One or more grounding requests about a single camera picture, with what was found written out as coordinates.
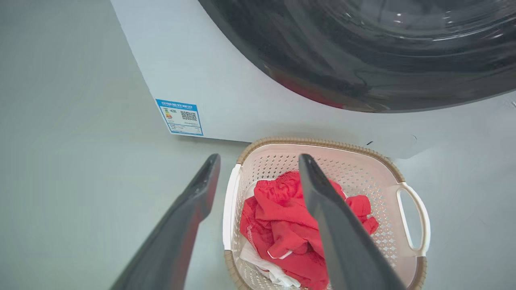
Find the qr code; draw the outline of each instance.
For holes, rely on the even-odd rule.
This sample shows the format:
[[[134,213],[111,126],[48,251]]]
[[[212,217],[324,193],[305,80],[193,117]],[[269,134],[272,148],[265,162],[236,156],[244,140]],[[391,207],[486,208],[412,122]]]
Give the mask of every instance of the qr code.
[[[192,112],[181,111],[181,118],[183,120],[197,121],[197,116]]]

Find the basket hole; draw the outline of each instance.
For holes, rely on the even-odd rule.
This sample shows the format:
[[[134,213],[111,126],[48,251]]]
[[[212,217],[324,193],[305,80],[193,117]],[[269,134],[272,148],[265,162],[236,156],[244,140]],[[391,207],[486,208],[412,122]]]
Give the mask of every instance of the basket hole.
[[[409,241],[412,243],[414,248],[419,248],[421,245],[422,228],[417,207],[410,197],[410,195],[402,190],[400,192],[400,205],[399,208],[402,213],[405,214],[405,221],[407,222],[407,230]]]

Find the clothes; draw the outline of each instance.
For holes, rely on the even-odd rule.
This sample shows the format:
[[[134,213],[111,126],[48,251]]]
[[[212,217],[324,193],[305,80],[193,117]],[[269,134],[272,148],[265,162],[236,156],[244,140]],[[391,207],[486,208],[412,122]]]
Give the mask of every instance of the clothes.
[[[356,196],[346,199],[342,188],[330,181],[335,191],[358,216],[371,234],[378,227],[371,214],[369,199]],[[273,181],[258,181],[254,197],[244,202],[240,232],[260,257],[283,269],[301,286],[325,289],[329,283],[323,244],[317,221],[308,212],[299,172],[291,171]]]
[[[281,285],[284,287],[299,287],[301,283],[296,279],[287,276],[283,270],[271,262],[260,258],[256,250],[253,248],[249,241],[244,243],[240,258],[256,266],[258,271],[265,277],[269,278],[274,284]]]

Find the white cloth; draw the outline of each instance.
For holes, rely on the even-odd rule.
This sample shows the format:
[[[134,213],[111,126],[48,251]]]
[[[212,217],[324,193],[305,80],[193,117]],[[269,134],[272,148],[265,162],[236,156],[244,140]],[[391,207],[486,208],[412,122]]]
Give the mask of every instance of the white cloth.
[[[274,284],[284,287],[294,286],[297,288],[301,286],[299,281],[290,276],[287,276],[280,267],[260,258],[248,240],[245,241],[244,246],[242,247],[240,258],[255,265],[258,271],[260,271],[260,273],[262,273],[265,277],[269,278]]]

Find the white handle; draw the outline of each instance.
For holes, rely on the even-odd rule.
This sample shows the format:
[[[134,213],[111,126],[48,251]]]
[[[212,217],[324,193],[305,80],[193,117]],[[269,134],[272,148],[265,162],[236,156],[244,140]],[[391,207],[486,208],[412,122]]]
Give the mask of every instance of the white handle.
[[[224,250],[231,250],[233,228],[235,227],[236,197],[238,194],[241,166],[242,165],[237,164],[231,171],[228,187],[226,189],[224,213],[222,215],[222,243],[224,244]]]
[[[396,194],[398,197],[399,210],[401,212],[401,219],[403,220],[403,226],[405,228],[405,234],[407,236],[407,241],[409,242],[409,246],[412,250],[417,252],[418,256],[426,256],[426,251],[428,251],[428,247],[430,246],[430,219],[428,218],[428,212],[426,211],[426,207],[423,204],[423,201],[417,195],[417,193],[410,187],[406,182],[401,182],[398,184],[399,188],[396,190]],[[414,201],[417,211],[419,212],[420,221],[421,221],[421,245],[419,248],[414,248],[412,244],[412,239],[410,238],[409,228],[407,226],[407,221],[405,218],[405,213],[403,212],[403,206],[401,205],[401,195],[400,192],[405,190],[412,200]]]

